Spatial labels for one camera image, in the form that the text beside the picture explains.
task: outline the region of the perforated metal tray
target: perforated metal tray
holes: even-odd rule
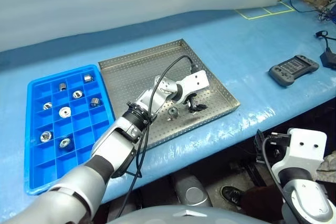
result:
[[[206,104],[208,108],[201,112],[189,113],[186,105],[166,102],[150,127],[149,148],[228,114],[240,103],[183,39],[99,62],[115,118],[118,118],[127,110],[128,101],[134,101],[144,90],[152,87],[155,76],[161,75],[171,62],[182,55],[190,56],[200,70],[206,71],[210,87],[199,92],[195,101]],[[189,74],[190,62],[182,59],[166,76],[178,81]],[[170,121],[167,111],[172,106],[177,107],[180,115]]]

